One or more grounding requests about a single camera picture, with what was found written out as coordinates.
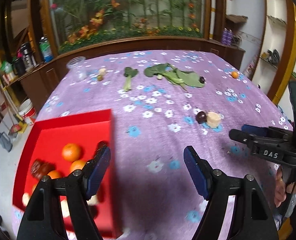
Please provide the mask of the person's right hand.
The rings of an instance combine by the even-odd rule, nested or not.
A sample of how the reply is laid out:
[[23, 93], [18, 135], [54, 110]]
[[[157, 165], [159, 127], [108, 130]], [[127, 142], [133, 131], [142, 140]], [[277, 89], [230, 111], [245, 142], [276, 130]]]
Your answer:
[[275, 196], [274, 196], [274, 203], [276, 207], [279, 207], [282, 202], [286, 200], [287, 193], [296, 193], [296, 186], [294, 190], [294, 183], [286, 186], [282, 178], [282, 168], [279, 167], [277, 174], [276, 174], [276, 186], [275, 186]]

